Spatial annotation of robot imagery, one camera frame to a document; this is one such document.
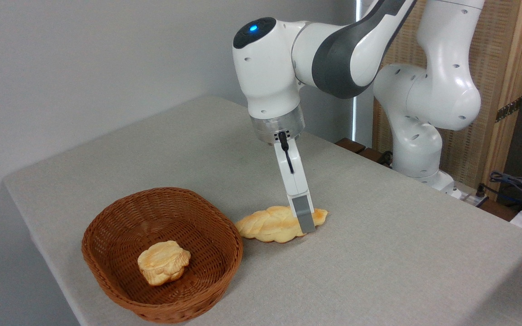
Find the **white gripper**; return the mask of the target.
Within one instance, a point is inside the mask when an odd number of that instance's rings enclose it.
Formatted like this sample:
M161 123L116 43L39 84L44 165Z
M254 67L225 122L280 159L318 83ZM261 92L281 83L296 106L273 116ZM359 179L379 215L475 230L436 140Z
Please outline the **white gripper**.
M297 218L303 234L315 232L316 227L312 217L314 206L310 192L308 192L309 186L307 185L301 156L294 139L289 139L287 145L288 150L285 151L282 149L281 143L275 143L274 152L290 208L294 217Z

